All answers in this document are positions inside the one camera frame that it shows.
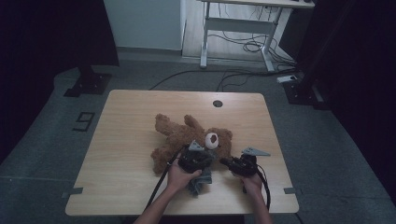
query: round hole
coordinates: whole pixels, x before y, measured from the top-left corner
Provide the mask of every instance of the round hole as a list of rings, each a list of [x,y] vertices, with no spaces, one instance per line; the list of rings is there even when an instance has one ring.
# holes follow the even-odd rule
[[[222,101],[214,101],[213,106],[215,107],[222,107]]]

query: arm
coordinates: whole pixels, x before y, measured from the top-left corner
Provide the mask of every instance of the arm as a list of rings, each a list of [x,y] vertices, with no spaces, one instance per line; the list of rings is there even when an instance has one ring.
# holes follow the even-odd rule
[[[270,213],[262,197],[262,181],[259,176],[255,174],[250,177],[239,176],[239,178],[244,182],[247,195],[252,202],[255,223],[272,224]]]
[[[184,172],[177,164],[175,159],[168,172],[168,184],[158,198],[143,212],[143,214],[134,222],[135,224],[153,224],[158,223],[163,216],[166,206],[174,196],[184,189],[190,180],[199,176],[202,171],[195,171],[193,174]]]

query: desk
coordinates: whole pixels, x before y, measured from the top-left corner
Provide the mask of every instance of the desk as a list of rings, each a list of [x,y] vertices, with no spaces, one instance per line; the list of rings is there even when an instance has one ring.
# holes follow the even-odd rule
[[[222,107],[214,107],[214,101]],[[75,188],[81,194],[70,195],[66,214],[70,216],[140,215],[159,177],[152,172],[150,157],[165,136],[155,131],[155,116],[167,115],[180,124],[184,115],[193,115],[204,129],[226,128],[233,132],[232,155],[255,147],[271,157],[258,157],[271,190],[271,213],[296,213],[296,196],[286,194],[292,188],[276,133],[264,98],[258,93],[193,91],[112,91],[98,121]],[[197,198],[183,190],[166,208],[166,215],[251,214],[248,197],[239,179],[227,167],[215,163],[213,184],[205,185]],[[161,192],[166,178],[159,189]]]
[[[206,68],[207,32],[209,30],[252,33],[252,34],[268,35],[264,47],[262,48],[262,57],[264,58],[265,65],[269,72],[275,71],[271,62],[271,55],[269,54],[269,48],[274,38],[274,34],[280,18],[280,14],[282,13],[282,8],[284,7],[312,8],[315,6],[313,2],[306,3],[303,0],[300,0],[298,2],[291,0],[200,0],[200,1],[207,3],[206,13],[205,13],[204,42],[202,44],[202,49],[201,49],[200,66],[202,68]],[[235,20],[235,19],[224,19],[224,18],[211,18],[209,15],[210,3],[278,7],[278,11],[273,21],[247,21],[247,20]]]

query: black curtain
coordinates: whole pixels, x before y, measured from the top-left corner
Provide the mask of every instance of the black curtain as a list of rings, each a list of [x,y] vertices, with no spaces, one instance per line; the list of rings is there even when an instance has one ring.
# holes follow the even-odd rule
[[[396,203],[396,3],[319,3],[299,55],[300,67],[317,80],[327,105]],[[348,4],[352,7],[344,18],[335,12]],[[328,47],[318,54],[340,18]],[[318,64],[309,64],[319,55]]]
[[[53,90],[83,64],[119,65],[103,0],[0,1],[0,162]]]

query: gray carpet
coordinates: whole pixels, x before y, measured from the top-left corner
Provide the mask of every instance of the gray carpet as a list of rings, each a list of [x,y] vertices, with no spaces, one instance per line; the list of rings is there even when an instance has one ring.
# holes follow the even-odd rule
[[[212,64],[208,70],[230,68],[235,67]],[[170,75],[199,67],[196,63],[120,61],[120,67],[97,66],[95,70],[113,75],[105,94],[63,97],[74,85],[78,71],[57,76],[49,101],[1,164],[0,223],[121,223],[120,217],[69,217],[64,212],[67,198],[62,197],[73,188],[108,93],[115,89],[148,90]],[[155,90],[215,91],[222,75],[188,73],[165,81]],[[290,105],[276,83],[277,77],[250,77],[246,84],[228,86],[224,91],[259,92],[265,97],[297,189],[302,221],[395,223],[395,206],[332,112]],[[235,77],[227,82],[240,84],[245,80]],[[80,112],[95,113],[85,133],[73,131]],[[300,223],[294,214],[273,215],[273,219],[275,223]],[[245,223],[252,223],[251,216],[245,216]]]

